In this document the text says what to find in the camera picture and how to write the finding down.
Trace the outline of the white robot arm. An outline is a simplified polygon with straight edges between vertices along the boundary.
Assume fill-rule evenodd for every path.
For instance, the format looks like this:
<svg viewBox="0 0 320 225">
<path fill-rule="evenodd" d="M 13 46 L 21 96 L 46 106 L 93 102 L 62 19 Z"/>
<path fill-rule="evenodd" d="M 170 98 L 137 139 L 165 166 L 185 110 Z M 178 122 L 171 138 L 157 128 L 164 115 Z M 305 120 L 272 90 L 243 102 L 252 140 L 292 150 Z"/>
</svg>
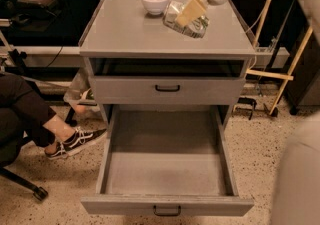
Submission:
<svg viewBox="0 0 320 225">
<path fill-rule="evenodd" d="M 209 5 L 228 0 L 189 0 L 176 18 L 184 27 L 206 13 Z M 320 0 L 298 0 L 320 42 Z M 270 225 L 320 225 L 320 113 L 307 117 L 281 157 L 274 187 Z"/>
</svg>

